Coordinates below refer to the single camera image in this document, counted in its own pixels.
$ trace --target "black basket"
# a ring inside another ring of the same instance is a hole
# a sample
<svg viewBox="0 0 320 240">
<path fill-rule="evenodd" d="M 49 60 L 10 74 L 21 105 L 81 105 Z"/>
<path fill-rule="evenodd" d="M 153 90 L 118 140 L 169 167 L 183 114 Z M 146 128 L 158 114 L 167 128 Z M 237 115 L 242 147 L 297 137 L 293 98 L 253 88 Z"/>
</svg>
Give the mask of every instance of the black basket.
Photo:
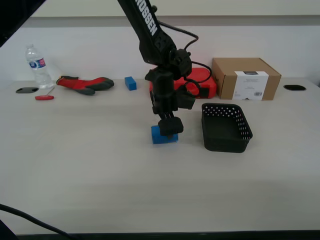
<svg viewBox="0 0 320 240">
<path fill-rule="evenodd" d="M 202 105 L 204 146 L 209 151 L 243 153 L 253 134 L 241 107 L 235 104 Z"/>
</svg>

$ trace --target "bottle label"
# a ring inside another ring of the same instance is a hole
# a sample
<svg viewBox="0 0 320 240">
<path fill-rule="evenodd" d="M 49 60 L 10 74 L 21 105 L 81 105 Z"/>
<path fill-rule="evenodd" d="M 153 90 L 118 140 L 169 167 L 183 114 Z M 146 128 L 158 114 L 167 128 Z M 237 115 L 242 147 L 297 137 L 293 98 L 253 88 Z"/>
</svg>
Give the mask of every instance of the bottle label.
<svg viewBox="0 0 320 240">
<path fill-rule="evenodd" d="M 30 61 L 29 65 L 32 69 L 41 69 L 46 66 L 45 60 L 42 58 L 37 61 Z"/>
</svg>

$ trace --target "brown cardboard box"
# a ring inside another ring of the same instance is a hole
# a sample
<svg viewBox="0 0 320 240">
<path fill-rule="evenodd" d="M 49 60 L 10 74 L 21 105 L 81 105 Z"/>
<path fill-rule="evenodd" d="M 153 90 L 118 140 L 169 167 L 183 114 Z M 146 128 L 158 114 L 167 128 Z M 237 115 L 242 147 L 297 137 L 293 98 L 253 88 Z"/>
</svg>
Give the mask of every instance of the brown cardboard box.
<svg viewBox="0 0 320 240">
<path fill-rule="evenodd" d="M 214 58 L 212 63 L 213 77 L 217 83 L 217 95 L 221 99 L 232 100 L 238 75 L 242 72 L 266 72 L 269 77 L 262 100 L 273 100 L 278 88 L 281 74 L 261 58 Z"/>
</svg>

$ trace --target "cardboard box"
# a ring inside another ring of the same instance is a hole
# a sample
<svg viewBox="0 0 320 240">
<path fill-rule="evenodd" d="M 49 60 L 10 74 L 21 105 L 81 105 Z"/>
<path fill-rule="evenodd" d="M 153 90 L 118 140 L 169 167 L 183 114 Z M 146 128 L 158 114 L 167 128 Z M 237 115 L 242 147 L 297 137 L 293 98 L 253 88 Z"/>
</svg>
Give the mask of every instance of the cardboard box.
<svg viewBox="0 0 320 240">
<path fill-rule="evenodd" d="M 214 58 L 213 77 L 221 99 L 273 100 L 281 74 L 261 58 Z"/>
</svg>

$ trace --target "blue block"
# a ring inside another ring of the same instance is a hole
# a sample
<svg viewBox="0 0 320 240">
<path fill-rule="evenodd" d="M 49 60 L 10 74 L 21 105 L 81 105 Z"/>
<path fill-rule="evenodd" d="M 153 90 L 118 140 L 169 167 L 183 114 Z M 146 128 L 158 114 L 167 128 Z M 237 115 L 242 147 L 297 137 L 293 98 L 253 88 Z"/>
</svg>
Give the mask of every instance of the blue block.
<svg viewBox="0 0 320 240">
<path fill-rule="evenodd" d="M 178 134 L 175 134 L 171 137 L 161 136 L 159 126 L 151 127 L 152 143 L 153 144 L 168 144 L 168 143 L 177 143 Z"/>
<path fill-rule="evenodd" d="M 137 90 L 137 83 L 132 76 L 125 77 L 124 82 L 130 91 Z"/>
</svg>

